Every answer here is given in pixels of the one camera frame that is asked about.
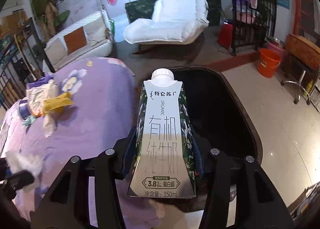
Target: white armchair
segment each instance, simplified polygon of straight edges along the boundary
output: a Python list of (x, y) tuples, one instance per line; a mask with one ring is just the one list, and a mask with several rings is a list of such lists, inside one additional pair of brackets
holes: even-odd
[(124, 30), (130, 44), (190, 44), (208, 27), (206, 0), (157, 0), (152, 19), (139, 18)]

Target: blue sign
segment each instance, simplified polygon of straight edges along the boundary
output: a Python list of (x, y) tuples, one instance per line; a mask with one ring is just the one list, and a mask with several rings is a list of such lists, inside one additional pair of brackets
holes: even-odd
[(290, 9), (290, 0), (277, 0), (277, 5)]

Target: brown cushion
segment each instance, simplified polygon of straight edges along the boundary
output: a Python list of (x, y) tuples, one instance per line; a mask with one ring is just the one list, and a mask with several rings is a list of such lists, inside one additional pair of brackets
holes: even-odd
[(289, 34), (285, 42), (285, 48), (295, 57), (313, 70), (318, 70), (320, 65), (320, 48), (303, 36)]
[(74, 30), (70, 34), (64, 36), (68, 48), (68, 54), (80, 49), (87, 45), (87, 40), (84, 35), (84, 28), (80, 27), (77, 30)]

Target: white cushion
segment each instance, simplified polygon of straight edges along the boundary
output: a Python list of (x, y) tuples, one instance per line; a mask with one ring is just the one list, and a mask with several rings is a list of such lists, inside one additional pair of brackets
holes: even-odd
[(206, 0), (157, 0), (152, 19), (139, 18), (124, 30), (130, 44), (192, 43), (209, 25)]
[(92, 41), (90, 42), (91, 46), (96, 45), (97, 43), (101, 42), (102, 40), (106, 39), (106, 28), (100, 27), (93, 35)]
[(102, 17), (100, 17), (97, 20), (88, 23), (83, 28), (89, 37), (89, 36), (93, 35), (102, 26), (104, 26), (104, 23), (103, 23)]
[(58, 61), (68, 55), (68, 50), (59, 38), (54, 39), (51, 44), (47, 45), (44, 51), (53, 65), (56, 65)]

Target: yellow cloth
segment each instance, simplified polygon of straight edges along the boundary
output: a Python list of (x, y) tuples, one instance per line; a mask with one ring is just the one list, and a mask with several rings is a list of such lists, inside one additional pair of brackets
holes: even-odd
[(43, 107), (43, 114), (46, 115), (50, 112), (54, 113), (62, 113), (63, 108), (67, 105), (72, 105), (73, 101), (70, 99), (71, 98), (71, 93), (66, 92), (62, 93), (58, 97), (55, 98), (49, 98), (44, 101), (44, 107)]

